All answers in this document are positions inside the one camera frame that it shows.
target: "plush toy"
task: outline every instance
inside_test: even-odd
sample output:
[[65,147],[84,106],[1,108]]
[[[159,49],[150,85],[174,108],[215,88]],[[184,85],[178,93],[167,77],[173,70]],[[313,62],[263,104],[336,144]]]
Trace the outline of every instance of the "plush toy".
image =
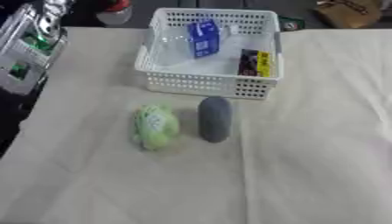
[[168,145],[179,133],[179,119],[166,106],[146,105],[135,113],[135,140],[149,151]]

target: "white cloth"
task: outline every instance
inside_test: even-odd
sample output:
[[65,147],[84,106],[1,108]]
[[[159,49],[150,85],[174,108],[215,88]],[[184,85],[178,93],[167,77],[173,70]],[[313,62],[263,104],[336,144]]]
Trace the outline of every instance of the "white cloth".
[[[267,101],[232,101],[233,133],[211,144],[201,97],[132,87],[143,31],[71,29],[0,162],[0,221],[389,224],[391,34],[285,33],[286,77]],[[130,141],[131,112],[153,102],[183,121],[161,153]]]

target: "white plastic basket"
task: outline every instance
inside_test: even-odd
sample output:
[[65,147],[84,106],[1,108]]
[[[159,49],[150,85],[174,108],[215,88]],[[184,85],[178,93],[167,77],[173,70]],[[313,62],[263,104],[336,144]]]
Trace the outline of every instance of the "white plastic basket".
[[[238,35],[230,39],[231,43],[224,44],[226,49],[182,67],[163,69],[158,65],[158,55],[165,56],[158,50],[160,33],[209,18],[219,27],[238,26]],[[135,68],[147,74],[147,88],[151,91],[261,100],[284,76],[279,32],[277,14],[273,11],[162,8],[154,13]],[[270,52],[271,76],[237,75],[241,49]]]

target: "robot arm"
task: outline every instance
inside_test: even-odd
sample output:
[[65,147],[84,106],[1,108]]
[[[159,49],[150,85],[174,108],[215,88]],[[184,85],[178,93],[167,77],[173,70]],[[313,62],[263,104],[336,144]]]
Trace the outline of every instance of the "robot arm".
[[39,16],[38,28],[48,38],[57,38],[60,33],[60,20],[75,0],[45,0],[43,14]]
[[45,0],[42,14],[24,4],[0,29],[0,88],[28,95],[63,52],[67,31],[60,27],[74,0]]

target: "gray cup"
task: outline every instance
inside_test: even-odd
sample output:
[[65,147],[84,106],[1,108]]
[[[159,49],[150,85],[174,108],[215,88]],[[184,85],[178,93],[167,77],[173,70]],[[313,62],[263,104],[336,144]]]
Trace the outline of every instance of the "gray cup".
[[224,141],[232,122],[230,102],[220,96],[208,97],[199,105],[199,134],[210,143]]

